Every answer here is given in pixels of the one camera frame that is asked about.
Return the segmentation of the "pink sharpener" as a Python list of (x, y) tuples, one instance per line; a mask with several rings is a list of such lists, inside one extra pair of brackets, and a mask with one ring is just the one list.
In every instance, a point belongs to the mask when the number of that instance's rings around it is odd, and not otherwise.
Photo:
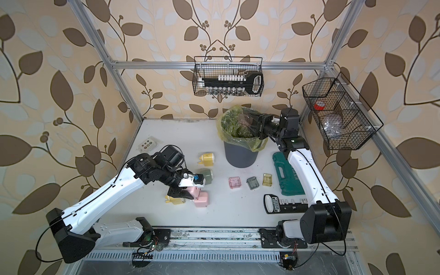
[(196, 207), (207, 207), (209, 205), (209, 194), (201, 191), (199, 196), (193, 200)]
[(186, 191), (192, 196), (192, 199), (198, 199), (201, 189), (199, 187), (187, 187)]

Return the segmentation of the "green pencil sharpener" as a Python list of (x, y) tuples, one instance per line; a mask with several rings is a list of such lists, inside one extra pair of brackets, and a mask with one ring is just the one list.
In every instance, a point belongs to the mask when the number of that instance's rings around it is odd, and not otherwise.
[(200, 173), (204, 176), (205, 185), (212, 184), (214, 176), (211, 169), (202, 169)]

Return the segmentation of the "yellow shavings tray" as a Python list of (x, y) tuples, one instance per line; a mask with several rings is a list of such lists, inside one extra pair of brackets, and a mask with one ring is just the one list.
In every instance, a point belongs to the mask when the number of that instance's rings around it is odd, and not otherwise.
[(273, 185), (273, 181), (272, 181), (272, 174), (267, 174), (264, 173), (263, 174), (263, 181), (262, 181), (262, 185), (263, 186), (267, 186), (267, 187), (271, 187)]

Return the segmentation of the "clear green-sharpener tray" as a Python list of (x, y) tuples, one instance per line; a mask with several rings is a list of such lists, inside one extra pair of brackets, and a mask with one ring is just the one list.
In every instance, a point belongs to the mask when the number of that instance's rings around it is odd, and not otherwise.
[(255, 176), (248, 178), (246, 180), (246, 183), (247, 183), (248, 187), (250, 188), (250, 190), (255, 190), (255, 189), (259, 188), (259, 186), (260, 186), (260, 184)]

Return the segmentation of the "pink shavings tray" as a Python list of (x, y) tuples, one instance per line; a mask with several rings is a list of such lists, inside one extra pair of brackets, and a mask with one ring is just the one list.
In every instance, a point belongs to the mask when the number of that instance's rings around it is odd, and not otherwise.
[(228, 182), (231, 189), (237, 189), (242, 186), (241, 179), (238, 176), (230, 177)]
[(238, 116), (238, 122), (247, 128), (251, 128), (253, 125), (254, 119), (250, 115), (240, 114)]

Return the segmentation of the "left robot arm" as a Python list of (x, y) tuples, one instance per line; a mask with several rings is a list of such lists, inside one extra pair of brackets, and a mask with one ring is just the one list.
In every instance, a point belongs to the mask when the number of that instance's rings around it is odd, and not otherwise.
[(47, 214), (48, 230), (54, 236), (61, 260), (71, 264), (95, 248), (120, 243), (153, 250), (159, 241), (145, 218), (112, 225), (99, 220), (130, 194), (156, 181), (168, 186), (169, 197), (191, 200), (195, 197), (189, 189), (202, 187), (206, 182), (202, 174), (187, 168), (183, 152), (175, 145), (164, 146), (153, 155), (141, 153), (130, 158), (117, 176), (87, 198)]

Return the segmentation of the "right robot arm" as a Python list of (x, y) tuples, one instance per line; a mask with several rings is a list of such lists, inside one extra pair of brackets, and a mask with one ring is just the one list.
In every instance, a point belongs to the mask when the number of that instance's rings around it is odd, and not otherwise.
[(309, 145), (299, 134), (299, 114), (292, 108), (281, 111), (280, 120), (256, 111), (244, 111), (238, 121), (263, 140), (273, 140), (293, 168), (305, 192), (308, 207), (299, 220), (281, 221), (277, 227), (280, 246), (287, 247), (294, 239), (307, 244), (328, 245), (333, 241), (345, 241), (352, 210), (342, 202), (326, 184), (317, 168)]

